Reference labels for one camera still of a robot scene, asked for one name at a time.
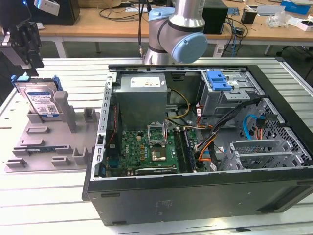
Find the ram slot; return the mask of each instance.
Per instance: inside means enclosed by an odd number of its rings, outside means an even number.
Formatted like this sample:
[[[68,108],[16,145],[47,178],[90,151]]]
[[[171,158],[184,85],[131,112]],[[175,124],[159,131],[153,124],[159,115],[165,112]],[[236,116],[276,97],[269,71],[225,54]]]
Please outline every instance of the ram slot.
[[[184,130],[184,137],[185,137],[185,140],[186,140],[186,143],[187,143],[188,159],[189,159],[189,162],[190,162],[190,165],[191,165],[191,169],[193,171],[196,168],[196,163],[195,163],[195,157],[193,155],[193,151],[192,151],[191,145],[189,143],[189,136],[188,136],[188,131],[187,130]]]
[[[176,156],[177,156],[178,165],[179,165],[179,171],[180,173],[186,173],[187,168],[186,168],[185,157],[183,153],[183,146],[181,144],[180,134],[178,131],[174,131],[174,142],[175,142]]]
[[[180,141],[181,141],[181,145],[183,149],[184,162],[187,168],[187,172],[193,172],[193,169],[190,164],[190,158],[189,158],[189,150],[188,150],[188,148],[190,147],[189,140],[186,139],[185,131],[181,131],[179,135],[180,135]]]

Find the desk leg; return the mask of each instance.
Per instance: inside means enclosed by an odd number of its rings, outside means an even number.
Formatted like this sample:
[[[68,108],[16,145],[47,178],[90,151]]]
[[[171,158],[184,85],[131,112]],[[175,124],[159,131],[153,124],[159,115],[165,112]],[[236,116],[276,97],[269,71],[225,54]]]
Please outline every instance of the desk leg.
[[[57,38],[55,41],[55,46],[58,50],[58,53],[59,53],[59,57],[60,58],[67,58],[67,54],[64,50],[64,46],[63,46],[63,39],[62,38]]]
[[[271,45],[268,45],[268,47],[264,51],[264,55],[268,55],[268,51],[269,51],[270,47],[271,47]]]
[[[94,45],[96,46],[96,52],[97,52],[97,54],[100,54],[100,53],[101,53],[101,50],[100,50],[100,44],[99,44],[99,42],[95,42]]]
[[[221,57],[224,51],[225,44],[217,43],[214,49],[213,57]]]

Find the blue box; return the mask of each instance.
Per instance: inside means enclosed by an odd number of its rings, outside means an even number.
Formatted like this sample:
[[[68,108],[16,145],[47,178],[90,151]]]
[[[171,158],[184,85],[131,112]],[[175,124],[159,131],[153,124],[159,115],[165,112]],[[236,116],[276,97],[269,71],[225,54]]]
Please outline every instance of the blue box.
[[[297,5],[288,0],[282,0],[281,6],[285,6],[285,11],[290,11],[298,14],[307,14],[310,9],[309,5]]]

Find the floor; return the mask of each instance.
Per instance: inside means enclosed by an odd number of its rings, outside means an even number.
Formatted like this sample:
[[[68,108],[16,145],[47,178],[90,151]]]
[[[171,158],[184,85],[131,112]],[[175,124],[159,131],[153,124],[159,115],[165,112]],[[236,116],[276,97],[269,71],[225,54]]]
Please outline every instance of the floor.
[[[43,42],[41,55],[43,58],[57,58],[58,53],[54,43]],[[101,54],[96,54],[94,43],[89,42],[65,42],[68,57],[71,58],[91,58],[91,57],[138,57],[138,45],[136,43],[100,43]],[[211,57],[213,55],[215,45],[209,45],[204,57]],[[282,47],[273,46],[268,56],[276,56],[276,52],[280,51]],[[264,57],[266,46],[252,46],[243,45],[238,51],[237,57]],[[226,52],[224,57],[230,57],[231,53]],[[298,72],[302,77],[305,77],[313,66],[312,61],[306,61],[308,54],[299,48],[290,47],[284,50],[282,57]],[[0,54],[0,105],[11,92],[13,86],[10,82],[11,75],[22,75],[23,70],[15,67],[3,55]],[[313,84],[313,72],[307,79],[310,85]]]

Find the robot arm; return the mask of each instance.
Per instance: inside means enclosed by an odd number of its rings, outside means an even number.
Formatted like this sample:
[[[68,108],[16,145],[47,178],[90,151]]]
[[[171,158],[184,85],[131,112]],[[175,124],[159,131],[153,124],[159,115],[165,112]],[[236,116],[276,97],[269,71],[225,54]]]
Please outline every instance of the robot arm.
[[[202,33],[205,0],[177,0],[176,7],[154,8],[149,14],[149,49],[145,64],[193,63],[207,48]]]
[[[60,8],[49,0],[36,0],[35,6],[54,15],[58,15]],[[40,57],[41,41],[37,24],[30,23],[30,18],[26,0],[0,0],[0,27],[4,35],[0,51],[14,65],[25,69],[28,76],[38,76],[36,68],[44,67]]]

